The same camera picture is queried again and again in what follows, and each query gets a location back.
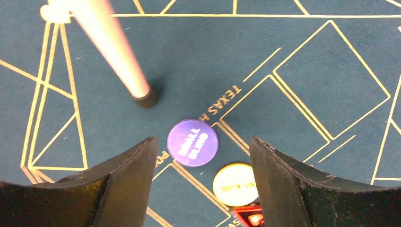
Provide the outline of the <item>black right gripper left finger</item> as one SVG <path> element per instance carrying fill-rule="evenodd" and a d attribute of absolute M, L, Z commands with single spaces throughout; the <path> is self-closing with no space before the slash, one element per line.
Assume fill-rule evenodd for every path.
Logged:
<path fill-rule="evenodd" d="M 0 184 L 3 227 L 141 227 L 158 152 L 156 137 L 54 183 Z"/>

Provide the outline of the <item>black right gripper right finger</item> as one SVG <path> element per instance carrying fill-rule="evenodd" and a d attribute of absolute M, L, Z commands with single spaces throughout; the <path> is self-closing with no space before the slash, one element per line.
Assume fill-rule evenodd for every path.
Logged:
<path fill-rule="evenodd" d="M 267 227 L 398 227 L 401 190 L 329 175 L 252 137 L 250 158 Z"/>

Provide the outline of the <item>red triangular dealer button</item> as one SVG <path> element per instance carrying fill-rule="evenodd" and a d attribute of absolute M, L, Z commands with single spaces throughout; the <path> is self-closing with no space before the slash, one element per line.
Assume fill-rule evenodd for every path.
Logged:
<path fill-rule="evenodd" d="M 231 211 L 243 227 L 264 227 L 264 216 L 258 202 L 234 207 Z"/>

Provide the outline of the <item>yellow big blind button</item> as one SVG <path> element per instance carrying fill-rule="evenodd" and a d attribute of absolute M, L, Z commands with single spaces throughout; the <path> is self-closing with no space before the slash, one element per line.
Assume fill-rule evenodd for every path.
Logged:
<path fill-rule="evenodd" d="M 229 164 L 218 171 L 213 181 L 213 192 L 227 206 L 240 207 L 258 198 L 251 165 Z"/>

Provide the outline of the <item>purple small blind button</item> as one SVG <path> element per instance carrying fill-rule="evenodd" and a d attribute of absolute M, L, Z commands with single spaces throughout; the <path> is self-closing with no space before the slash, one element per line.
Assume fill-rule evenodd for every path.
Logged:
<path fill-rule="evenodd" d="M 207 164 L 216 155 L 219 139 L 215 130 L 199 119 L 178 122 L 167 137 L 167 151 L 183 166 Z"/>

